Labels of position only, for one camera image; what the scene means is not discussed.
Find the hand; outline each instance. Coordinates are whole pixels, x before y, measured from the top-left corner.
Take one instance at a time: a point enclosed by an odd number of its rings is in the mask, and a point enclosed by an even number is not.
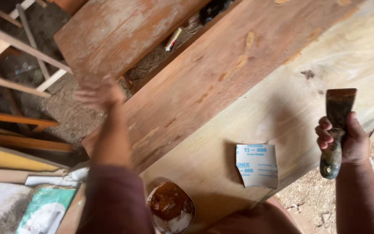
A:
[[[84,87],[75,92],[76,100],[97,111],[108,111],[112,106],[122,105],[126,101],[125,91],[106,75],[97,86]]]
[[[328,143],[333,142],[333,138],[327,132],[333,126],[326,116],[319,120],[319,125],[315,128],[318,135],[317,143],[321,150],[328,147]],[[347,116],[347,132],[342,142],[342,164],[362,164],[369,158],[370,140],[367,133],[356,119],[356,112],[350,112]]]

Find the white paper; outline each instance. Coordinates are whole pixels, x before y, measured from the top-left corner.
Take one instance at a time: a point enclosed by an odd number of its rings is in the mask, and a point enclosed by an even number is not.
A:
[[[236,167],[245,187],[278,188],[274,145],[236,145]]]

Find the forearm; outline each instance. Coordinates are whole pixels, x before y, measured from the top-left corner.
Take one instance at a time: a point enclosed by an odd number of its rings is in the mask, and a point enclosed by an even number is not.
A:
[[[342,164],[336,178],[337,232],[374,233],[374,173],[370,161]]]
[[[131,167],[131,145],[123,104],[114,104],[102,126],[93,150],[91,165]]]

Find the maroon shirt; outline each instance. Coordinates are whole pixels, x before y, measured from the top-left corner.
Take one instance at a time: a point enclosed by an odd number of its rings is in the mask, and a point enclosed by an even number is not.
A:
[[[91,167],[86,204],[76,234],[86,233],[155,233],[137,174],[122,167]]]

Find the yellow board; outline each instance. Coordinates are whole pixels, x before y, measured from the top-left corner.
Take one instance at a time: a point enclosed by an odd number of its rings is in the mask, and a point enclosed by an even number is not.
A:
[[[0,147],[0,168],[31,171],[55,171],[59,168],[68,169],[68,167],[61,164],[2,147]]]

